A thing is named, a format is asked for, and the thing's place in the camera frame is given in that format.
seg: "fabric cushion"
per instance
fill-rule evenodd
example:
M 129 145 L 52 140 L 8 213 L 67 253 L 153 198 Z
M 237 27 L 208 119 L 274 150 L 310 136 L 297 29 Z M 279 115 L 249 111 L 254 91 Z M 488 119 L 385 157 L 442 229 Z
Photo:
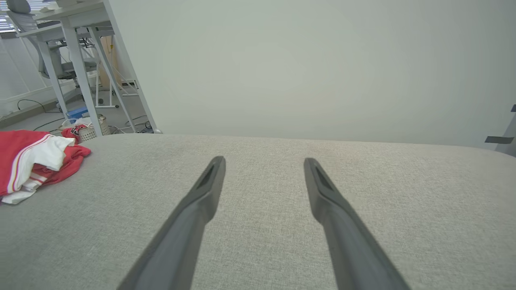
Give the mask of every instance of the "fabric cushion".
M 114 289 L 216 155 L 227 171 L 192 289 L 335 289 L 303 174 L 316 158 L 412 289 L 516 287 L 516 158 L 422 144 L 117 134 L 0 206 L 5 289 Z

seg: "white garment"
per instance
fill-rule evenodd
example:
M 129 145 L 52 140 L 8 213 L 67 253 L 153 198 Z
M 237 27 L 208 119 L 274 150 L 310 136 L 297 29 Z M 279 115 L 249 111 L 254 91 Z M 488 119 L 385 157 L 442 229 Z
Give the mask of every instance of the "white garment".
M 74 146 L 74 138 L 64 138 L 61 136 L 47 135 L 45 141 L 30 147 L 19 156 L 18 176 L 14 178 L 13 185 L 17 190 L 11 194 L 3 196 L 2 202 L 18 204 L 19 202 L 31 197 L 46 178 L 32 173 L 35 163 L 46 166 L 50 170 L 59 171 L 66 157 L 65 148 Z M 37 175 L 39 181 L 30 179 L 31 175 Z

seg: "white desk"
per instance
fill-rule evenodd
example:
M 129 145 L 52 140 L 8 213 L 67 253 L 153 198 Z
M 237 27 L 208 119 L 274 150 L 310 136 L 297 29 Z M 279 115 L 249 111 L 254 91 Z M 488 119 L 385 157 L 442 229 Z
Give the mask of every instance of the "white desk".
M 35 29 L 32 31 L 28 31 L 25 33 L 20 33 L 17 35 L 18 37 L 28 37 L 28 36 L 36 36 L 38 47 L 41 52 L 41 57 L 43 58 L 43 62 L 45 63 L 45 67 L 47 72 L 49 73 L 49 79 L 54 88 L 54 92 L 57 96 L 57 101 L 61 106 L 61 110 L 64 114 L 65 118 L 68 118 L 66 115 L 68 110 L 66 109 L 66 102 L 63 98 L 63 94 L 61 91 L 61 86 L 59 84 L 59 80 L 57 78 L 56 72 L 54 70 L 54 66 L 52 65 L 52 59 L 50 55 L 50 48 L 48 45 L 48 41 L 63 39 L 64 35 L 62 32 L 61 24 L 55 24 L 51 26 L 47 26 L 44 28 Z
M 80 44 L 79 39 L 76 33 L 76 28 L 78 27 L 86 27 L 90 31 L 91 38 L 93 39 L 93 44 L 95 45 L 97 52 L 99 54 L 100 60 L 106 69 L 106 73 L 109 77 L 109 81 L 114 84 L 115 93 L 117 95 L 118 100 L 120 101 L 120 106 L 124 110 L 127 118 L 129 119 L 129 124 L 133 128 L 133 132 L 136 131 L 131 115 L 127 111 L 125 104 L 122 100 L 122 95 L 120 90 L 116 86 L 116 79 L 113 73 L 111 66 L 107 60 L 107 56 L 102 49 L 100 44 L 100 36 L 101 32 L 97 31 L 98 26 L 103 26 L 107 21 L 109 21 L 109 16 L 104 8 L 104 3 L 102 0 L 90 0 L 87 2 L 82 2 L 76 5 L 59 8 L 50 12 L 42 13 L 34 16 L 34 20 L 60 20 L 61 28 L 64 33 L 64 38 L 66 39 L 68 49 L 70 51 L 70 60 L 73 63 L 73 67 L 75 70 L 75 74 L 77 76 L 77 81 L 80 85 L 80 89 L 84 96 L 84 101 L 86 103 L 86 107 L 88 108 L 88 112 L 90 116 L 96 116 L 95 104 L 93 103 L 93 98 L 91 96 L 91 91 L 89 89 L 88 84 L 88 76 L 86 74 L 86 68 L 83 62 L 83 56 L 80 52 Z M 102 135 L 102 131 L 100 128 L 100 123 L 97 118 L 91 118 L 93 128 L 95 129 L 95 133 L 97 136 Z

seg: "desk leg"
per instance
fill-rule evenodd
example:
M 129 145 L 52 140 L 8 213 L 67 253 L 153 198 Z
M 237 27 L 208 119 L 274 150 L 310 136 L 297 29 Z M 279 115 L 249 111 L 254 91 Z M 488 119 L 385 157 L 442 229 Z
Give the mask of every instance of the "desk leg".
M 61 106 L 61 110 L 63 111 L 64 117 L 68 119 L 66 113 L 68 110 L 66 109 L 66 103 L 63 98 L 63 93 L 61 91 L 61 86 L 59 85 L 59 80 L 57 79 L 56 71 L 54 70 L 54 66 L 52 65 L 52 57 L 50 56 L 50 48 L 48 43 L 45 41 L 40 41 L 38 39 L 39 51 L 41 52 L 41 57 L 43 58 L 43 62 L 45 63 L 45 68 L 47 73 L 49 73 L 50 83 L 54 88 L 54 92 L 56 93 L 57 101 Z
M 120 102 L 120 106 L 122 106 L 122 109 L 124 110 L 124 113 L 127 116 L 127 119 L 129 119 L 129 124 L 131 125 L 133 132 L 136 133 L 136 128 L 134 127 L 133 119 L 131 118 L 131 115 L 129 115 L 129 112 L 125 108 L 125 104 L 124 104 L 124 101 L 122 100 L 122 95 L 120 94 L 120 89 L 118 88 L 117 80 L 115 79 L 115 74 L 113 73 L 111 64 L 109 63 L 109 61 L 107 61 L 106 52 L 102 49 L 99 33 L 97 32 L 96 27 L 88 27 L 88 30 L 90 31 L 91 38 L 93 40 L 93 44 L 95 44 L 95 48 L 97 49 L 97 53 L 100 57 L 100 60 L 101 60 L 102 64 L 104 64 L 104 68 L 106 69 L 106 73 L 107 73 L 107 76 L 109 77 L 109 81 L 113 84 L 113 88 L 115 89 L 115 93 L 117 94 L 117 98 L 118 98 L 118 101 Z
M 88 74 L 86 73 L 86 67 L 84 66 L 83 55 L 80 52 L 77 33 L 75 32 L 75 28 L 71 27 L 70 21 L 67 18 L 61 19 L 61 25 L 63 28 L 64 38 L 66 38 L 68 50 L 70 51 L 70 60 L 73 63 L 77 82 L 79 82 L 80 91 L 83 93 L 86 108 L 88 108 L 88 113 L 90 113 L 93 129 L 95 129 L 95 134 L 97 136 L 102 136 L 99 118 L 95 110 L 93 97 L 91 96 L 90 84 L 88 83 Z

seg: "blue container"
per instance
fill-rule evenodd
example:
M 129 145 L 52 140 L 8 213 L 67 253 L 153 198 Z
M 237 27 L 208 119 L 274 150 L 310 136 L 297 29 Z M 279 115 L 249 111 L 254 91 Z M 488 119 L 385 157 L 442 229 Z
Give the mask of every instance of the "blue container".
M 70 111 L 68 113 L 66 113 L 66 115 L 71 119 L 79 119 L 79 118 L 82 118 L 83 117 L 83 114 L 84 113 L 87 113 L 88 112 L 88 109 L 86 107 L 82 107 L 82 108 L 79 108 L 79 109 L 75 109 L 73 111 Z

